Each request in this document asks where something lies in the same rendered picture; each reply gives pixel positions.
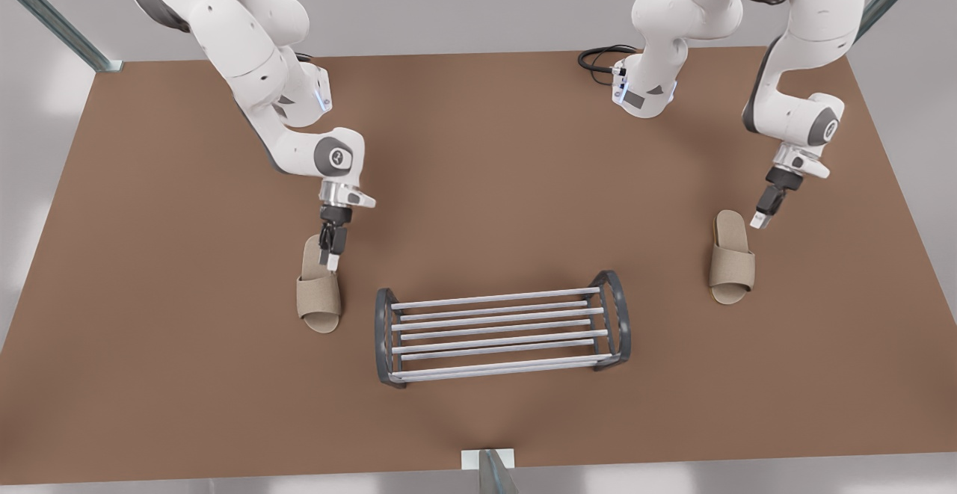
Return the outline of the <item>beige slipper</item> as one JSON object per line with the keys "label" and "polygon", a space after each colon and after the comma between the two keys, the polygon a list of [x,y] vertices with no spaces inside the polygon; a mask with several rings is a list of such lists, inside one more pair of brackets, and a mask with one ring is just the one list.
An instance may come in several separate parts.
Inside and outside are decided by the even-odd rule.
{"label": "beige slipper", "polygon": [[339,326],[342,307],[337,275],[322,265],[320,258],[320,235],[314,235],[305,242],[302,252],[296,306],[298,317],[311,330],[328,334]]}
{"label": "beige slipper", "polygon": [[711,296],[722,306],[738,303],[752,291],[755,274],[756,259],[749,246],[744,218],[732,210],[719,211],[713,221]]}

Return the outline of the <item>grey metal shoe rack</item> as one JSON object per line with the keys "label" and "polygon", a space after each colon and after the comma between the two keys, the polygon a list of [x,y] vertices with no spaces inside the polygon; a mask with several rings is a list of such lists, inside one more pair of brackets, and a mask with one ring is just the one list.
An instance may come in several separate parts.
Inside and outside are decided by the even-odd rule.
{"label": "grey metal shoe rack", "polygon": [[554,369],[602,371],[633,354],[631,317],[615,271],[583,287],[400,301],[390,288],[374,304],[378,379],[410,383]]}

